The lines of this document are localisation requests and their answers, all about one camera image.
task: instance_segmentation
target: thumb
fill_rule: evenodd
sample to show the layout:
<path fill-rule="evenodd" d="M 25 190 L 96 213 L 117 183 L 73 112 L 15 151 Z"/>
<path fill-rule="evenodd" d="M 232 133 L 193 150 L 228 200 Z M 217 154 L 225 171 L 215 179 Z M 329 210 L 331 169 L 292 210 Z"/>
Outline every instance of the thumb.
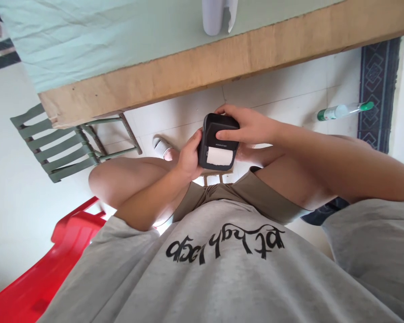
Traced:
<path fill-rule="evenodd" d="M 221 130 L 216 133 L 218 140 L 241 141 L 241 130 Z"/>
<path fill-rule="evenodd" d="M 189 149 L 190 151 L 196 150 L 198 148 L 199 143 L 201 142 L 202 138 L 202 131 L 201 129 L 198 129 L 193 136 L 190 137 L 190 139 L 187 141 L 185 144 L 185 148 Z"/>

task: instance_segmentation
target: green wooden chair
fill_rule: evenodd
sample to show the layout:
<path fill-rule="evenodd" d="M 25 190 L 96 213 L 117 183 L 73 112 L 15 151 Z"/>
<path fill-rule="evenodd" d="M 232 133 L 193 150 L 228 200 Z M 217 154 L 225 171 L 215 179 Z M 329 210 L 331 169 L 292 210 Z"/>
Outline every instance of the green wooden chair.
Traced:
<path fill-rule="evenodd" d="M 33 136 L 35 136 L 36 134 L 40 134 L 41 132 L 48 129 L 53 129 L 51 121 L 48 118 L 30 126 L 25 125 L 25 123 L 41 115 L 44 112 L 45 110 L 43 106 L 41 104 L 38 104 L 28 110 L 26 113 L 17 117 L 13 117 L 10 120 L 18 130 L 21 137 L 27 143 L 28 148 L 30 148 L 30 150 L 34 153 L 37 161 L 42 165 L 43 169 L 54 183 L 60 182 L 61 179 L 73 175 L 88 167 L 98 165 L 104 160 L 128 153 L 133 150 L 137 150 L 138 154 L 140 155 L 142 154 L 142 150 L 124 114 L 122 113 L 119 114 L 118 118 L 99 119 L 72 128 L 55 129 L 55 131 L 50 132 L 47 135 L 33 139 Z M 94 124 L 106 122 L 122 122 L 130 136 L 132 144 L 135 147 L 108 154 L 99 137 L 97 136 L 94 128 L 92 127 L 92 125 Z M 88 138 L 84 134 L 84 131 L 87 132 L 91 137 L 93 137 L 100 151 L 97 151 L 92 147 L 92 145 L 88 141 Z M 53 145 L 52 147 L 49 147 L 45 150 L 41 150 L 43 146 L 52 144 L 54 143 L 54 141 L 72 132 L 74 133 L 74 135 L 70 138 L 57 143 L 56 145 Z M 69 153 L 68 155 L 63 156 L 57 160 L 48 161 L 49 158 L 52 158 L 53 156 L 56 156 L 64 152 L 65 150 L 79 144 L 82 144 L 82 147 L 78 148 L 74 152 Z M 80 162 L 76 162 L 76 160 L 84 156 L 87 156 L 87 158 Z"/>

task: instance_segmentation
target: hand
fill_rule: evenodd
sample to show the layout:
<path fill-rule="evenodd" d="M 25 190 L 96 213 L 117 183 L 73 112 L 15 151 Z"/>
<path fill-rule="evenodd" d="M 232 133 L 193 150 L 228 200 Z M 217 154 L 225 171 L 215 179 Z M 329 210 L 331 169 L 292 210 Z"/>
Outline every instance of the hand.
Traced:
<path fill-rule="evenodd" d="M 238 121 L 239 130 L 221 130 L 216 137 L 219 140 L 239 141 L 246 144 L 270 144 L 280 122 L 252 109 L 237 108 L 234 105 L 222 105 L 214 113 L 226 114 Z"/>
<path fill-rule="evenodd" d="M 198 178 L 203 171 L 198 163 L 198 145 L 201 139 L 202 130 L 198 129 L 181 150 L 176 166 L 178 173 L 189 182 Z"/>

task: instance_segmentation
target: gray sweatshirt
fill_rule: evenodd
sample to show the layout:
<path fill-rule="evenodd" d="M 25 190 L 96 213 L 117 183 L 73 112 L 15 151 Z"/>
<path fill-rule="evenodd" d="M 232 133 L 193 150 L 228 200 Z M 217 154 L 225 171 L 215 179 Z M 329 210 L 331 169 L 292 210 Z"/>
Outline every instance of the gray sweatshirt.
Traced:
<path fill-rule="evenodd" d="M 403 322 L 404 202 L 356 203 L 324 229 L 335 262 L 233 201 L 161 236 L 112 217 L 39 322 Z"/>

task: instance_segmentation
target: portable printer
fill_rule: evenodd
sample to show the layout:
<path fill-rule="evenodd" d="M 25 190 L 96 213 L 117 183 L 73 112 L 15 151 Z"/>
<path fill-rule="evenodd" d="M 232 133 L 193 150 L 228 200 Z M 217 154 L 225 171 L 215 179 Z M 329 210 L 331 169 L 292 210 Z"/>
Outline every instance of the portable printer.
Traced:
<path fill-rule="evenodd" d="M 215 135 L 220 130 L 237 130 L 239 123 L 232 117 L 215 113 L 206 115 L 199 144 L 199 165 L 210 170 L 226 171 L 232 168 L 239 142 L 218 140 Z"/>

